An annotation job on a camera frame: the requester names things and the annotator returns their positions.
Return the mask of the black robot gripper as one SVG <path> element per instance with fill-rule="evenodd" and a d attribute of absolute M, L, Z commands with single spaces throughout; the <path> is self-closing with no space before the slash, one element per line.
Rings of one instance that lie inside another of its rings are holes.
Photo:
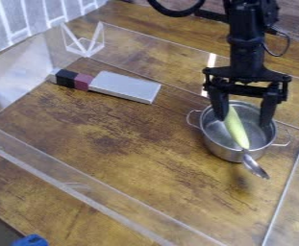
<path fill-rule="evenodd" d="M 228 95 L 263 98 L 259 125 L 271 123 L 278 103 L 287 99 L 288 75 L 264 66 L 267 47 L 262 37 L 240 39 L 228 37 L 230 65 L 206 67 L 204 90 L 208 92 L 216 119 L 224 120 L 228 113 Z"/>

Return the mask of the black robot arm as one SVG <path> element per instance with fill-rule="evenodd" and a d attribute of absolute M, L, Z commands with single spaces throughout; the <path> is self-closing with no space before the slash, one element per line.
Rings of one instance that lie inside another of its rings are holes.
<path fill-rule="evenodd" d="M 266 30 L 278 21 L 276 0 L 223 0 L 230 24 L 230 65 L 206 67 L 204 90 L 208 92 L 215 117 L 223 121 L 228 113 L 228 95 L 262 99 L 259 125 L 272 121 L 276 105 L 287 99 L 291 77 L 264 67 Z"/>

